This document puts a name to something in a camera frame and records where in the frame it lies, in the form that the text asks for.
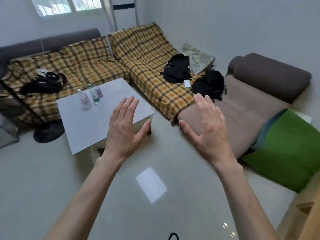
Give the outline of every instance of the plastic bottle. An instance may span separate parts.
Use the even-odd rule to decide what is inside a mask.
[[[101,89],[97,86],[97,87],[94,87],[94,90],[96,91],[96,93],[98,94],[98,97],[99,98],[103,98],[103,93],[101,91]]]
[[[89,92],[90,92],[90,95],[91,95],[94,103],[95,104],[99,104],[100,103],[99,96],[98,96],[97,92],[94,90],[94,88],[92,87],[91,84],[89,84]]]
[[[91,102],[90,102],[88,95],[85,92],[82,92],[81,89],[78,89],[77,92],[78,92],[78,96],[81,100],[82,107],[86,110],[91,109],[92,105],[91,105]]]

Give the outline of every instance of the white tile floor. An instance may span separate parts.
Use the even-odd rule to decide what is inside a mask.
[[[0,236],[41,239],[92,169],[71,154],[66,135],[38,144],[32,133],[0,149]],[[150,168],[166,187],[154,203],[136,177]],[[252,170],[248,180],[274,227],[294,192]],[[178,126],[156,113],[152,135],[123,165],[112,183],[89,239],[232,239],[236,232],[217,174],[200,158]]]

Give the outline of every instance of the green cushion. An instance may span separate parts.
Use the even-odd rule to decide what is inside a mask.
[[[320,132],[288,109],[272,125],[264,144],[242,160],[258,173],[300,192],[320,170]]]

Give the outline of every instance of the coffee table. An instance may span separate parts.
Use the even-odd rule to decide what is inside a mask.
[[[124,97],[134,96],[140,99],[133,118],[135,133],[155,113],[152,107],[123,78],[102,84],[99,88],[104,96],[98,105],[94,104],[89,90],[85,90],[92,103],[92,108],[89,110],[82,109],[78,94],[57,100],[72,154],[91,148],[93,160],[99,157],[96,149],[105,146],[110,116]]]

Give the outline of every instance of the yellow plaid sofa cover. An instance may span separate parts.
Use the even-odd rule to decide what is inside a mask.
[[[160,74],[178,51],[156,23],[113,32],[108,38],[114,56],[129,70],[134,83],[171,121],[194,101],[190,88],[171,84]],[[191,83],[200,77],[191,76]]]
[[[38,68],[63,73],[67,77],[67,84],[59,93],[20,95],[45,121],[60,119],[56,101],[76,93],[78,89],[87,89],[89,84],[100,85],[120,77],[130,81],[126,68],[111,56],[106,37],[71,44],[59,52],[11,60],[3,79],[19,94],[25,83],[37,77]],[[0,99],[8,98],[7,93],[0,95]],[[28,111],[18,119],[38,123]]]

